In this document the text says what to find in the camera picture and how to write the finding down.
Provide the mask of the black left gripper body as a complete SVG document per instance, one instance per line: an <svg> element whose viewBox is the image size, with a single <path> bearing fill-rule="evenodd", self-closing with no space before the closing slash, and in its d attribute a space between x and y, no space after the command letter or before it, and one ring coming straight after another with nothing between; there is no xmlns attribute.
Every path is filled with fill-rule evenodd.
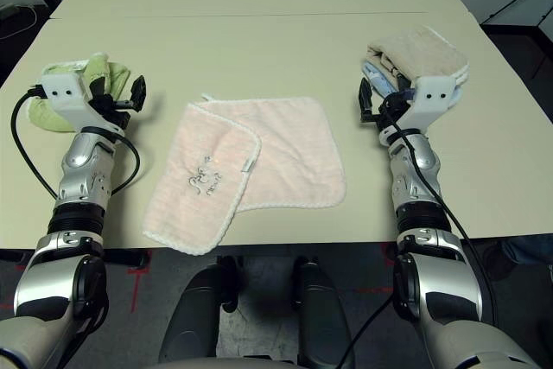
<svg viewBox="0 0 553 369"><path fill-rule="evenodd" d="M110 94L93 96L88 104L107 122L125 130L130 122L128 110L135 109L132 99L114 100Z"/></svg>

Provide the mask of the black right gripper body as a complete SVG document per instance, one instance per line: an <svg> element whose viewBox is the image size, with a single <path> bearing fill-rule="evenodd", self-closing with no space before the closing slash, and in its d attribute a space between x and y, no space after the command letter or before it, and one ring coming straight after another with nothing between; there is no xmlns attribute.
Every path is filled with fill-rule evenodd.
<svg viewBox="0 0 553 369"><path fill-rule="evenodd" d="M407 99L400 93L393 93L387 96L383 103L378 108L378 114L373 114L373 122L361 122L361 123L375 123L379 132L383 132L385 128L393 126L397 121L409 110L410 105Z"/></svg>

